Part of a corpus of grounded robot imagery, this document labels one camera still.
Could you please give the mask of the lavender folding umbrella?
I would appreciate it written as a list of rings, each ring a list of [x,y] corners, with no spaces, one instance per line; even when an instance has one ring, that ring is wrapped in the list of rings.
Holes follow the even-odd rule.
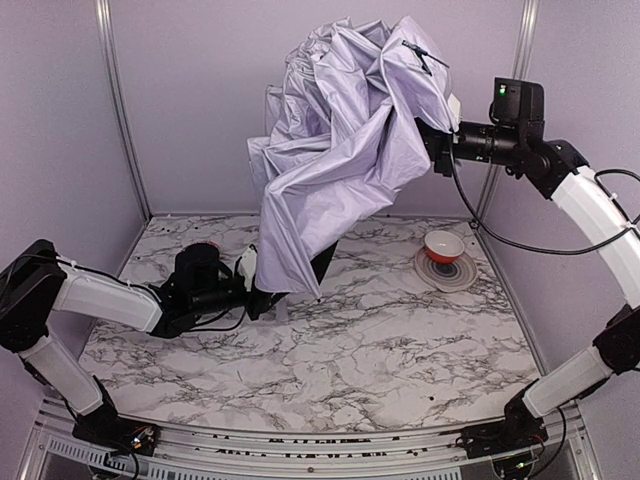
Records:
[[[439,47],[411,17],[338,20],[287,55],[265,93],[266,132],[247,142],[258,289],[320,298],[339,239],[430,169],[416,115],[431,84],[452,93]]]

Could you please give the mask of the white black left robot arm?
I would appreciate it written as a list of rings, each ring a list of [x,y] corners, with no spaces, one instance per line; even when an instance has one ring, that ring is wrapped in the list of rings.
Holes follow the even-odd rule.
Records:
[[[256,287],[256,263],[254,246],[228,267],[216,244],[195,243],[177,254],[161,286],[146,286],[80,266],[38,240],[1,274],[1,346],[58,392],[74,419],[75,437],[145,453],[157,441],[157,426],[119,414],[103,384],[49,331],[50,314],[109,320],[163,339],[206,332],[236,308],[256,320],[282,298]]]

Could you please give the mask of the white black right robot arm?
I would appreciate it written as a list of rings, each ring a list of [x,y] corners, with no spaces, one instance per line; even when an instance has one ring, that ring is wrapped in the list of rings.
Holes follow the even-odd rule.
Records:
[[[437,173],[456,179],[456,161],[467,160],[526,178],[574,222],[589,243],[581,249],[543,248],[501,236],[483,221],[477,223],[481,229],[504,245],[530,253],[565,257],[597,253],[625,298],[621,310],[590,346],[505,405],[504,419],[493,437],[513,444],[534,435],[556,408],[588,396],[614,375],[638,370],[639,220],[630,218],[602,185],[604,171],[593,171],[569,142],[545,139],[542,85],[495,79],[487,124],[459,120],[453,94],[436,84],[418,97],[426,105],[416,115],[417,128]]]

